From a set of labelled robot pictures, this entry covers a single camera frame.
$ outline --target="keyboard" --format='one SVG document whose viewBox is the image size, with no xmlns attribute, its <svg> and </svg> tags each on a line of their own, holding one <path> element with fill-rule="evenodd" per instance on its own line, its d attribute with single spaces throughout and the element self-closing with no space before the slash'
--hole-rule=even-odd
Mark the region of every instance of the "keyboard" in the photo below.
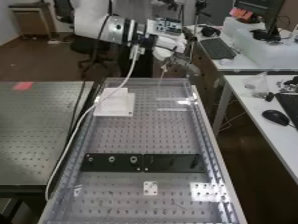
<svg viewBox="0 0 298 224">
<path fill-rule="evenodd" d="M 298 129 L 298 95 L 275 94 L 275 97 L 291 119 L 293 124 Z"/>
<path fill-rule="evenodd" d="M 214 60 L 233 59 L 237 55 L 221 38 L 202 40 L 200 43 L 209 57 Z"/>
</svg>

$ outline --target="black metal bracket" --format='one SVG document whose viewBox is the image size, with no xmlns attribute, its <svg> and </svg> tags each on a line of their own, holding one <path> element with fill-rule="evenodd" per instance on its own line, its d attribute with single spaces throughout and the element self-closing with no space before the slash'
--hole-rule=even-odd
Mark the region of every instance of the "black metal bracket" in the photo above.
<svg viewBox="0 0 298 224">
<path fill-rule="evenodd" d="M 144 171 L 146 173 L 202 173 L 201 155 L 144 155 Z"/>
<path fill-rule="evenodd" d="M 198 154 L 109 154 L 88 153 L 81 172 L 203 173 Z"/>
<path fill-rule="evenodd" d="M 141 172 L 141 154 L 88 153 L 82 160 L 82 172 Z"/>
</svg>

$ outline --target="office chair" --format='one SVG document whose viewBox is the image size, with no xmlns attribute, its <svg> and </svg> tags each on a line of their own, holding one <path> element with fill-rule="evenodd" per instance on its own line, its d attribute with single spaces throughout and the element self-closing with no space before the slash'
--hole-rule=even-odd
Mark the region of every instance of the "office chair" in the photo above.
<svg viewBox="0 0 298 224">
<path fill-rule="evenodd" d="M 70 1 L 54 0 L 53 2 L 54 2 L 56 19 L 62 23 L 68 23 L 73 28 L 73 7 L 72 7 Z M 97 55 L 93 61 L 92 55 L 93 55 L 93 50 L 96 46 L 96 41 L 98 42 L 97 43 L 98 47 L 97 47 Z M 89 58 L 86 60 L 78 61 L 77 63 L 78 69 L 81 71 L 81 79 L 85 79 L 86 71 L 89 70 L 90 66 L 93 66 L 93 64 L 100 64 L 105 69 L 108 69 L 105 62 L 113 61 L 113 60 L 108 59 L 102 55 L 106 54 L 110 50 L 109 43 L 104 41 L 93 40 L 86 37 L 76 36 L 73 34 L 70 49 L 72 51 L 77 53 L 89 55 Z"/>
</svg>

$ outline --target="computer monitor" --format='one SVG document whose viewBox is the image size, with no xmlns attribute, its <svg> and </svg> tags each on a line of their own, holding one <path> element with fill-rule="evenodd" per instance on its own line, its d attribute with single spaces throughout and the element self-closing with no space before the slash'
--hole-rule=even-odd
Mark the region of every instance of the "computer monitor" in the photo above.
<svg viewBox="0 0 298 224">
<path fill-rule="evenodd" d="M 235 0 L 234 6 L 254 13 L 253 18 L 261 16 L 265 20 L 267 35 L 278 35 L 277 18 L 285 0 Z"/>
</svg>

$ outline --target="computer mouse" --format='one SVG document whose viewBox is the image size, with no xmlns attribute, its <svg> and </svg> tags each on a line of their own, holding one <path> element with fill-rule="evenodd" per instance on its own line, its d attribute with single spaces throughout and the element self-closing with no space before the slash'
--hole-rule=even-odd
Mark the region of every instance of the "computer mouse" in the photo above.
<svg viewBox="0 0 298 224">
<path fill-rule="evenodd" d="M 266 110 L 262 115 L 267 120 L 279 125 L 287 126 L 290 124 L 290 119 L 287 116 L 277 110 Z"/>
</svg>

